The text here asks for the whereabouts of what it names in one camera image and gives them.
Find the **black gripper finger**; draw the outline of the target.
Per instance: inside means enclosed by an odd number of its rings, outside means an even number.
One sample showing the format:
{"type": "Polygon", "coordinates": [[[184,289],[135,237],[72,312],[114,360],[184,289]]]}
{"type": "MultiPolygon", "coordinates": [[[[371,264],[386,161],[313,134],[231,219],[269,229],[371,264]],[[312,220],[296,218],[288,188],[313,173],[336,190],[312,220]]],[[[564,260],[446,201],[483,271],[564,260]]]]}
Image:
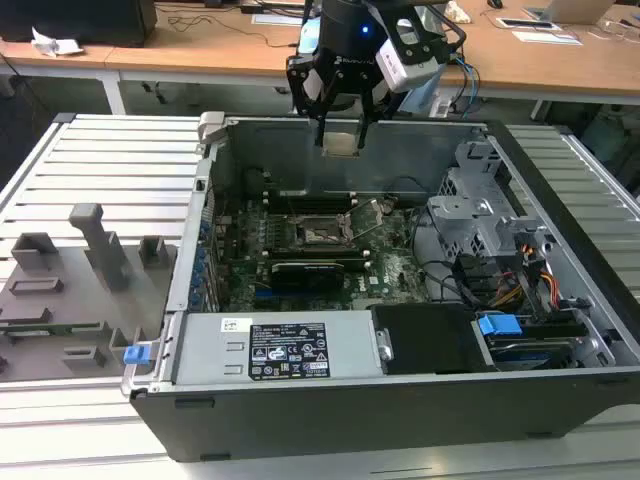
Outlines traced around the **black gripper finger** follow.
{"type": "Polygon", "coordinates": [[[327,55],[303,54],[287,58],[286,77],[299,115],[316,122],[315,145],[322,147],[326,117],[336,99],[336,68],[327,55]]]}
{"type": "Polygon", "coordinates": [[[381,75],[360,74],[360,100],[362,113],[357,129],[357,148],[362,149],[371,124],[390,120],[403,101],[403,93],[391,90],[381,75]]]}

